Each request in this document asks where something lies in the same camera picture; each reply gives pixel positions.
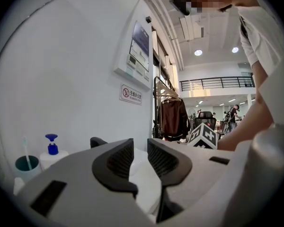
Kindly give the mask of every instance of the ceiling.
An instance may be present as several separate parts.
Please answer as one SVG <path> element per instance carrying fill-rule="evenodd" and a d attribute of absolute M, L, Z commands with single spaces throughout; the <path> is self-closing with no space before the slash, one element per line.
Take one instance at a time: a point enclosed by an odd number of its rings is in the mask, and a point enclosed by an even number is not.
<path fill-rule="evenodd" d="M 220 104 L 224 104 L 224 106 L 233 106 L 235 104 L 240 104 L 243 102 L 247 103 L 247 95 L 223 95 L 223 96 L 204 96 L 204 97 L 187 97 L 183 98 L 186 107 L 195 107 L 199 105 L 200 108 L 202 106 L 219 106 Z"/>
<path fill-rule="evenodd" d="M 217 10 L 199 13 L 200 19 L 198 19 L 197 23 L 199 26 L 204 27 L 204 37 L 187 41 L 180 23 L 180 18 L 184 16 L 174 9 L 169 0 L 162 0 L 162 2 L 169 12 L 175 28 L 184 66 L 224 61 L 247 62 L 240 43 L 240 20 L 236 8 L 231 8 L 224 13 Z M 232 53 L 233 47 L 238 47 L 239 51 Z M 203 51 L 201 56 L 194 55 L 197 49 Z"/>

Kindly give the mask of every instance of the railing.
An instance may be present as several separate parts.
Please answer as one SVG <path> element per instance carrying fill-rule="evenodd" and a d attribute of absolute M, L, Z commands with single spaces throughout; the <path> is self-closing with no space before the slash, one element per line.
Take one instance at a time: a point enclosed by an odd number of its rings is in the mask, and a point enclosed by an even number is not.
<path fill-rule="evenodd" d="M 182 91 L 228 87 L 255 87 L 252 77 L 204 78 L 181 81 L 180 83 Z"/>

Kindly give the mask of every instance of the white shirt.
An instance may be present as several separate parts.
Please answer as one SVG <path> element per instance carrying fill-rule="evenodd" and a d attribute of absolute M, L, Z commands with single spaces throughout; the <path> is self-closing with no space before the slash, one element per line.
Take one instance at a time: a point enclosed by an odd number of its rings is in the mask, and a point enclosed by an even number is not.
<path fill-rule="evenodd" d="M 252 66 L 259 61 L 270 75 L 284 56 L 284 34 L 276 20 L 262 7 L 237 7 L 245 22 L 248 39 L 240 25 L 242 47 Z"/>

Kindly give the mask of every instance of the blue pump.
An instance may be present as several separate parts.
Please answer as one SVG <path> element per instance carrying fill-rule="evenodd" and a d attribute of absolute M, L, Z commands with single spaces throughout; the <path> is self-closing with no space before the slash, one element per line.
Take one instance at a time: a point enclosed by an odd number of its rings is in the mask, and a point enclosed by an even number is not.
<path fill-rule="evenodd" d="M 55 138 L 58 137 L 58 135 L 46 134 L 45 137 L 47 137 L 51 142 L 53 142 Z M 59 153 L 58 146 L 55 143 L 53 145 L 50 143 L 47 148 L 48 148 L 48 154 L 50 155 L 57 155 Z"/>

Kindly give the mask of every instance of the ceiling light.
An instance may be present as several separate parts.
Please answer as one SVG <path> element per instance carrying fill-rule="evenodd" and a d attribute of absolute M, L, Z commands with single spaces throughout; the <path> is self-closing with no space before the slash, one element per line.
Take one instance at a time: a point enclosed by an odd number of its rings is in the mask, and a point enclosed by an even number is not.
<path fill-rule="evenodd" d="M 202 53 L 203 53 L 203 52 L 202 52 L 201 50 L 196 50 L 196 51 L 195 51 L 195 55 L 196 55 L 196 56 L 202 55 Z"/>
<path fill-rule="evenodd" d="M 238 51 L 239 51 L 239 48 L 238 48 L 238 47 L 233 47 L 232 53 L 237 53 Z"/>

